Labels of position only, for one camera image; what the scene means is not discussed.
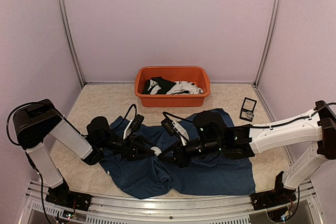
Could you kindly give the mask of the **dark blue t-shirt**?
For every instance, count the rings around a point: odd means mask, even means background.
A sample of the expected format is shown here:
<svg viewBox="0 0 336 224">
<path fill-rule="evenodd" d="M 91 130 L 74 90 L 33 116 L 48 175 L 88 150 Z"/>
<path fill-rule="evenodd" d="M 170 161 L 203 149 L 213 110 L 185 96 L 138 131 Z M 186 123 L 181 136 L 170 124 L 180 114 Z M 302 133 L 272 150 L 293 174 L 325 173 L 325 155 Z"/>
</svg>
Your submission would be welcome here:
<svg viewBox="0 0 336 224">
<path fill-rule="evenodd" d="M 255 192 L 252 164 L 249 159 L 226 159 L 208 156 L 194 159 L 186 168 L 153 156 L 139 161 L 125 161 L 112 151 L 104 151 L 99 163 L 114 184 L 124 193 L 138 199 L 167 194 L 198 196 L 250 195 Z"/>
</svg>

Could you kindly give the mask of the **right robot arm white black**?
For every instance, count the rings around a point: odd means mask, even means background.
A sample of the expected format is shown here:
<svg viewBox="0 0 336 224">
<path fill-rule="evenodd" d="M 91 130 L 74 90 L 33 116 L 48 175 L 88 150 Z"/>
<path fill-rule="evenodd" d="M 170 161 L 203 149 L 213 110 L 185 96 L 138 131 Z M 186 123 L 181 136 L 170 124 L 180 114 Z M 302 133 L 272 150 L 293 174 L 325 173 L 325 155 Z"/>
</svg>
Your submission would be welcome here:
<svg viewBox="0 0 336 224">
<path fill-rule="evenodd" d="M 178 167 L 187 167 L 194 158 L 222 154 L 225 158 L 242 159 L 262 152 L 309 142 L 308 149 L 285 172 L 280 172 L 274 189 L 268 192 L 273 205 L 281 204 L 299 185 L 326 161 L 335 159 L 335 113 L 332 103 L 317 101 L 315 108 L 289 119 L 261 124 L 227 126 L 218 112 L 203 111 L 190 123 L 196 128 L 198 138 L 190 140 L 185 129 L 171 115 L 164 112 L 161 122 L 171 136 L 179 141 L 159 154 L 159 159 Z"/>
</svg>

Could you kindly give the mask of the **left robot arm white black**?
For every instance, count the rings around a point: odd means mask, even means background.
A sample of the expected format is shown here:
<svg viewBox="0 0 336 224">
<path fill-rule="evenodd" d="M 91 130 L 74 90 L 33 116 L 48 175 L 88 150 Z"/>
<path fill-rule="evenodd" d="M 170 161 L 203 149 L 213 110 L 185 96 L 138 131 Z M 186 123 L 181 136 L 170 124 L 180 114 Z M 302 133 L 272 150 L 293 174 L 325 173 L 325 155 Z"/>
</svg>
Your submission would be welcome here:
<svg viewBox="0 0 336 224">
<path fill-rule="evenodd" d="M 150 143 L 141 136 L 134 136 L 143 121 L 143 116 L 136 115 L 129 122 L 121 137 L 110 128 L 103 116 L 95 117 L 87 125 L 87 134 L 80 133 L 54 106 L 49 99 L 28 102 L 14 108 L 7 117 L 12 122 L 16 141 L 26 153 L 33 169 L 48 185 L 46 200 L 59 201 L 69 205 L 76 192 L 69 189 L 64 177 L 56 167 L 48 149 L 44 145 L 46 137 L 51 136 L 72 151 L 88 165 L 94 165 L 104 159 L 104 150 L 119 154 L 127 161 L 137 161 L 155 155 Z"/>
</svg>

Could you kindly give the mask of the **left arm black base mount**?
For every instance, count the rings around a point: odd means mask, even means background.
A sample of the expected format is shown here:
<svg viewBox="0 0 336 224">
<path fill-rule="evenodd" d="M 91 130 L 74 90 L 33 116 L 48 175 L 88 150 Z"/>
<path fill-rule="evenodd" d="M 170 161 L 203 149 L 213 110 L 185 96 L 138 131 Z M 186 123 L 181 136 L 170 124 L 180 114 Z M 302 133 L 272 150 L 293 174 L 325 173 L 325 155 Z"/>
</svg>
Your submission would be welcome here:
<svg viewBox="0 0 336 224">
<path fill-rule="evenodd" d="M 48 193 L 46 201 L 55 205 L 59 205 L 74 210 L 88 211 L 92 196 L 90 194 L 70 191 L 64 195 L 56 196 Z"/>
</svg>

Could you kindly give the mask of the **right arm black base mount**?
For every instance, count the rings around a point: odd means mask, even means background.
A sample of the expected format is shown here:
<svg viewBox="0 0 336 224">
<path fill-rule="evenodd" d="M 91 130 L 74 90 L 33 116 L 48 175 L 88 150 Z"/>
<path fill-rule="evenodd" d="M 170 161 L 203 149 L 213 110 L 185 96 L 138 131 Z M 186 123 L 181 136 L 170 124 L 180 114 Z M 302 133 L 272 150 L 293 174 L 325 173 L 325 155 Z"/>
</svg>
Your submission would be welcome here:
<svg viewBox="0 0 336 224">
<path fill-rule="evenodd" d="M 254 211 L 277 207 L 297 200 L 295 193 L 273 193 L 271 190 L 251 194 L 250 199 Z"/>
</svg>

